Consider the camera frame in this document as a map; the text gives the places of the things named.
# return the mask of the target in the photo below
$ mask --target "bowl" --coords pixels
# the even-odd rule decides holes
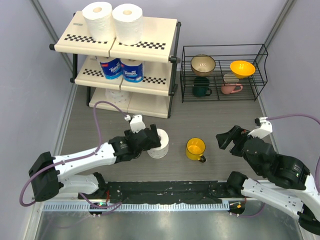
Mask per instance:
[[[230,69],[238,79],[244,79],[255,73],[256,68],[248,61],[233,61]]]
[[[194,56],[191,60],[191,69],[197,76],[207,77],[215,69],[216,62],[215,60],[205,54],[199,54]]]

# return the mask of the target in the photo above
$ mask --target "gray wall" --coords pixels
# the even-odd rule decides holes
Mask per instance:
[[[39,0],[61,36],[72,14],[94,0]],[[263,43],[286,0],[107,0],[115,8],[132,3],[146,17],[182,23],[178,56],[183,45]]]
[[[0,1],[0,36],[0,233],[21,240],[31,208],[20,190],[39,154],[54,150],[71,73],[29,1]]]
[[[269,82],[262,101],[269,117],[304,113],[320,118],[320,1],[296,1],[268,51]],[[315,173],[320,126],[302,117],[274,120],[281,154],[302,160]]]

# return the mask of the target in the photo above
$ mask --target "wooden table surface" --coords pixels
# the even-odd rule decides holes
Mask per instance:
[[[173,98],[171,118],[143,117],[146,126],[156,124],[168,133],[169,152],[165,157],[153,159],[143,152],[139,158],[129,162],[100,166],[83,173],[99,172],[106,181],[195,181],[227,180],[232,171],[239,171],[248,177],[261,179],[243,158],[232,156],[227,149],[219,149],[216,140],[216,134],[225,133],[234,125],[254,129],[254,119],[262,116],[259,102],[182,103],[179,90]],[[104,142],[123,136],[124,131],[130,129],[119,112],[97,109],[97,117]],[[189,160],[185,155],[186,143],[194,137],[205,142],[206,163]],[[86,106],[86,88],[78,86],[61,154],[80,152],[94,148],[97,144],[93,109]]]

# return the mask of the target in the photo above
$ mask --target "checkered pattern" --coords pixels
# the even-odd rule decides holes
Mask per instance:
[[[66,41],[75,41],[82,43],[93,43],[93,44],[107,44],[107,41],[95,41],[92,36],[81,36],[81,35],[71,35],[67,34],[67,37],[64,39]]]
[[[92,70],[92,69],[84,69],[84,72],[82,74],[85,74],[85,75],[89,75],[89,76],[95,76],[95,77],[105,77],[103,75],[103,73],[99,70]]]
[[[165,43],[159,43],[159,42],[147,42],[147,41],[140,41],[137,44],[130,45],[131,47],[137,47],[137,48],[144,48],[144,49],[165,49]]]
[[[142,82],[150,83],[150,84],[166,84],[166,78],[156,78],[151,76],[144,76]]]

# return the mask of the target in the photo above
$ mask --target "gray floor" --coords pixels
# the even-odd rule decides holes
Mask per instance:
[[[257,201],[247,205],[245,215],[261,208]],[[271,206],[254,218],[229,216],[225,211],[115,212],[101,218],[88,212],[43,212],[35,239],[302,240],[297,225]]]
[[[226,180],[231,171],[260,179],[247,162],[220,150],[216,134],[239,125],[252,130],[254,119],[262,116],[258,101],[184,102],[180,89],[173,99],[169,119],[144,116],[146,125],[156,124],[169,136],[169,152],[161,159],[153,159],[143,152],[138,159],[115,165],[101,166],[85,174],[99,172],[106,181],[170,181],[170,180]],[[70,154],[96,147],[98,135],[93,109],[86,106],[86,88],[78,86],[62,154]],[[103,140],[123,136],[129,125],[120,113],[97,110]],[[198,137],[206,144],[206,163],[189,160],[185,155],[186,142]]]

